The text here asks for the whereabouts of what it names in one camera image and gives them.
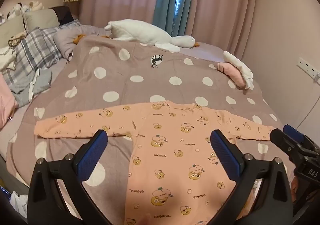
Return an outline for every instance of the gray pillow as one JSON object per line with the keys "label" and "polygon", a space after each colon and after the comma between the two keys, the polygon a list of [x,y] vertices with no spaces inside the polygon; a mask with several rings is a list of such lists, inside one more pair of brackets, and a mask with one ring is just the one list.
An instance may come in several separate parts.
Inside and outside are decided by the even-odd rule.
{"label": "gray pillow", "polygon": [[81,34],[87,36],[109,36],[111,32],[106,31],[104,28],[97,28],[89,25],[81,25],[70,29],[60,30],[54,35],[53,40],[64,58],[68,59],[70,53],[76,47],[76,44],[73,43],[73,40]]}

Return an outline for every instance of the bedsheet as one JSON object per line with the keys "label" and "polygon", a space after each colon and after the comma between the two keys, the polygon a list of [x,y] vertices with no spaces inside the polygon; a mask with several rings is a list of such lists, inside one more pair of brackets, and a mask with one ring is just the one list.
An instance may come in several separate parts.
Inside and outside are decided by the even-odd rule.
{"label": "bedsheet", "polygon": [[[14,143],[9,143],[7,168],[29,184],[37,158],[60,160],[88,142],[85,138],[34,136],[34,126],[40,119],[57,115],[63,118],[66,112],[164,100],[178,104],[196,102],[203,107],[224,109],[257,123],[282,128],[273,110],[263,100],[256,82],[252,90],[244,91],[215,70],[210,61],[172,54],[145,44],[87,36],[76,46],[72,61],[58,75],[50,90],[34,99],[26,111]],[[243,152],[252,153],[257,159],[279,156],[288,172],[293,168],[286,155],[269,141],[239,139],[237,144]],[[84,182],[89,195],[113,224],[130,225],[131,222],[124,220],[131,152],[130,138],[110,137],[92,175]],[[59,185],[71,213],[78,216],[63,184]]]}

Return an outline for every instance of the white polka dot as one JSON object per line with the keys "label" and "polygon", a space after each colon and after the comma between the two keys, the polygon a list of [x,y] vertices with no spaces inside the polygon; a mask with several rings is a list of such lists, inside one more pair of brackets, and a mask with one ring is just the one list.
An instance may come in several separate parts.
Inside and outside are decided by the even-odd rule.
{"label": "white polka dot", "polygon": [[105,177],[106,177],[106,171],[104,170],[104,167],[102,166],[102,164],[98,162],[94,170],[92,171],[92,174],[90,175],[89,179],[84,182],[91,187],[95,187],[100,185],[103,182]]}
{"label": "white polka dot", "polygon": [[277,118],[276,118],[276,116],[275,116],[275,115],[273,115],[273,114],[269,114],[269,116],[270,116],[270,117],[272,117],[274,121],[277,121]]}
{"label": "white polka dot", "polygon": [[107,75],[107,71],[103,67],[97,67],[96,69],[94,69],[94,75],[98,79],[102,79],[103,77],[105,77]]}
{"label": "white polka dot", "polygon": [[47,158],[47,142],[46,141],[42,141],[40,142],[35,149],[35,156],[36,159],[39,158]]}
{"label": "white polka dot", "polygon": [[135,83],[140,83],[140,82],[143,81],[143,77],[140,76],[140,75],[132,75],[132,76],[130,77],[130,80],[131,80],[132,82],[135,82]]}
{"label": "white polka dot", "polygon": [[231,89],[235,89],[236,88],[236,85],[235,85],[235,83],[232,81],[232,80],[228,80],[228,85],[229,85],[229,87],[231,88]]}
{"label": "white polka dot", "polygon": [[230,96],[226,97],[226,101],[229,104],[236,104],[236,100],[234,98],[231,98]]}
{"label": "white polka dot", "polygon": [[259,117],[256,116],[256,115],[253,115],[253,116],[252,116],[252,120],[253,120],[255,123],[262,124],[261,118],[259,118]]}
{"label": "white polka dot", "polygon": [[126,61],[130,58],[130,53],[128,52],[127,49],[125,48],[122,48],[119,52],[119,58],[122,60],[122,61]]}
{"label": "white polka dot", "polygon": [[253,99],[251,99],[251,98],[247,98],[247,100],[248,100],[248,102],[250,102],[250,103],[253,104],[253,105],[256,104],[256,102],[255,102]]}
{"label": "white polka dot", "polygon": [[261,144],[261,143],[258,144],[258,151],[260,154],[267,153],[268,149],[269,149],[268,145]]}
{"label": "white polka dot", "polygon": [[150,102],[151,103],[155,103],[155,102],[163,102],[165,101],[165,98],[162,97],[161,95],[152,95],[150,97]]}
{"label": "white polka dot", "polygon": [[209,64],[209,67],[215,70],[217,69],[213,64]]}
{"label": "white polka dot", "polygon": [[93,47],[93,48],[90,49],[89,54],[98,52],[99,50],[100,50],[99,47]]}
{"label": "white polka dot", "polygon": [[187,65],[193,65],[193,62],[191,61],[190,58],[186,58],[185,60],[183,60],[183,62]]}
{"label": "white polka dot", "polygon": [[106,92],[104,95],[103,95],[103,99],[106,101],[106,102],[114,102],[116,101],[117,99],[119,99],[119,93],[115,92],[115,91],[110,91],[110,92]]}
{"label": "white polka dot", "polygon": [[44,115],[44,108],[38,108],[38,107],[35,107],[33,109],[33,114],[35,117],[39,117],[39,119],[42,119],[43,115]]}
{"label": "white polka dot", "polygon": [[77,214],[76,214],[75,210],[71,207],[71,205],[69,203],[67,203],[66,201],[64,201],[64,202],[66,203],[66,206],[67,206],[70,214],[76,217]]}
{"label": "white polka dot", "polygon": [[170,77],[169,82],[173,85],[180,85],[182,83],[181,79],[176,76]]}
{"label": "white polka dot", "polygon": [[206,98],[198,96],[195,98],[195,101],[197,104],[199,104],[200,106],[206,107],[208,106],[209,102],[207,101]]}
{"label": "white polka dot", "polygon": [[21,175],[18,174],[17,172],[16,172],[16,178],[18,181],[22,182],[24,185],[29,187],[29,185],[22,179]]}
{"label": "white polka dot", "polygon": [[213,84],[211,78],[209,78],[209,77],[203,77],[202,83],[207,85],[207,86],[212,86],[212,84]]}
{"label": "white polka dot", "polygon": [[78,90],[76,88],[76,86],[73,86],[73,88],[71,90],[67,90],[65,97],[66,98],[72,98],[77,94]]}
{"label": "white polka dot", "polygon": [[69,78],[74,78],[74,77],[77,77],[78,75],[78,70],[75,69],[73,72],[69,73],[68,77]]}
{"label": "white polka dot", "polygon": [[10,139],[10,143],[15,143],[17,137],[18,137],[17,133],[14,134],[14,136]]}

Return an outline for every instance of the wall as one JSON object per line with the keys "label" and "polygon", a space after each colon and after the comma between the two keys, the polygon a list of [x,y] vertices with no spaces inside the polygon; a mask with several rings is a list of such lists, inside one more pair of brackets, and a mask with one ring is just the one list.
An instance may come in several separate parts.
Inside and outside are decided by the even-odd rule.
{"label": "wall", "polygon": [[[317,0],[256,0],[243,61],[281,121],[297,127],[320,96],[320,86],[296,66],[302,57],[320,70]],[[320,102],[299,128],[320,144]]]}

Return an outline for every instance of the baby onesie sleeve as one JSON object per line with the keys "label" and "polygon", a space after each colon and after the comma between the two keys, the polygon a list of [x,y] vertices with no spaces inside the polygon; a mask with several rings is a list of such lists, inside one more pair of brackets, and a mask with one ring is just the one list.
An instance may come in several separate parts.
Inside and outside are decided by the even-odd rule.
{"label": "baby onesie sleeve", "polygon": [[150,103],[71,112],[38,121],[34,134],[43,138],[88,138],[99,129],[108,136],[132,137],[144,123]]}

